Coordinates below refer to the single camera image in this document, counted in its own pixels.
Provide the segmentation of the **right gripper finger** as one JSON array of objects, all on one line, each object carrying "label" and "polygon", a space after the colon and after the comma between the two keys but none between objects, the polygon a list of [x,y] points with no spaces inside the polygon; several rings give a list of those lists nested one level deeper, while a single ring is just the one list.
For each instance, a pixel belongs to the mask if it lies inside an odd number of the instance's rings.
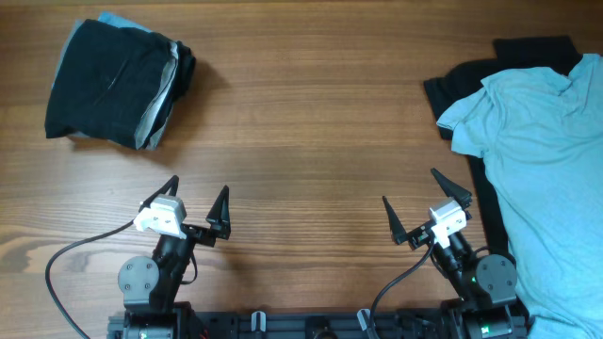
[{"label": "right gripper finger", "polygon": [[401,245],[407,241],[407,233],[388,199],[385,196],[382,196],[382,199],[387,214],[392,241],[396,245]]},{"label": "right gripper finger", "polygon": [[470,206],[472,203],[472,193],[470,191],[452,182],[436,168],[431,169],[431,174],[449,198],[453,198],[461,207]]}]

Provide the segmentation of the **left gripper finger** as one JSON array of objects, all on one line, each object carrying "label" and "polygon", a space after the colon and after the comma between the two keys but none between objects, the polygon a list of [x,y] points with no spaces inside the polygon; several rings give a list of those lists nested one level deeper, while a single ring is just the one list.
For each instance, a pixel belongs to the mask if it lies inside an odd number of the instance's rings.
[{"label": "left gripper finger", "polygon": [[229,186],[224,186],[213,203],[205,220],[210,224],[229,225]]},{"label": "left gripper finger", "polygon": [[160,187],[156,192],[154,192],[146,200],[140,203],[139,210],[142,211],[144,208],[149,208],[151,206],[151,203],[159,195],[175,196],[178,190],[178,186],[179,177],[177,175],[173,175],[162,187]]}]

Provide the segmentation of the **light blue t-shirt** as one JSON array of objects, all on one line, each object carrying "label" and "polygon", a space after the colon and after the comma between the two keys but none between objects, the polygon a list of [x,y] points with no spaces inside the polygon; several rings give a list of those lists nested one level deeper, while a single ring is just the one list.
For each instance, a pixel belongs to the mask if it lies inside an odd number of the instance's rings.
[{"label": "light blue t-shirt", "polygon": [[482,159],[532,338],[602,334],[602,58],[569,74],[511,69],[438,119],[455,153]]}]

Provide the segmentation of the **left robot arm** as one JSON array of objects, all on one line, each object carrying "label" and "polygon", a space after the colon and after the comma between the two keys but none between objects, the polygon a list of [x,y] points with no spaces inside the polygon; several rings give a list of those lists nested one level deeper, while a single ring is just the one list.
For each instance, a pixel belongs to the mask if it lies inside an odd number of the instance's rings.
[{"label": "left robot arm", "polygon": [[126,261],[118,274],[123,293],[123,317],[113,316],[107,325],[108,339],[207,338],[208,328],[191,304],[175,300],[189,265],[195,265],[197,245],[213,247],[231,234],[228,186],[224,186],[205,220],[206,227],[185,223],[183,201],[176,196],[179,178],[174,175],[140,204],[133,220],[136,229],[160,235],[150,256]]}]

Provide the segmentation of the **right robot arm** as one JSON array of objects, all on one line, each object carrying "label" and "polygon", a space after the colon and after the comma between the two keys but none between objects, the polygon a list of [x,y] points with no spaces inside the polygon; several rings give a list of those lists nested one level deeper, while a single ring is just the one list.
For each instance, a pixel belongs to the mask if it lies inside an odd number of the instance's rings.
[{"label": "right robot arm", "polygon": [[382,297],[428,260],[450,282],[458,297],[443,301],[437,309],[397,311],[397,338],[527,337],[527,320],[517,309],[516,261],[510,254],[489,247],[471,248],[462,234],[471,219],[471,192],[435,168],[431,174],[447,198],[432,206],[429,219],[412,231],[404,229],[388,199],[383,198],[392,240],[398,245],[406,243],[412,250],[423,246],[427,250],[416,264],[380,291],[367,315],[358,316],[365,322],[368,337],[379,336],[376,308]]}]

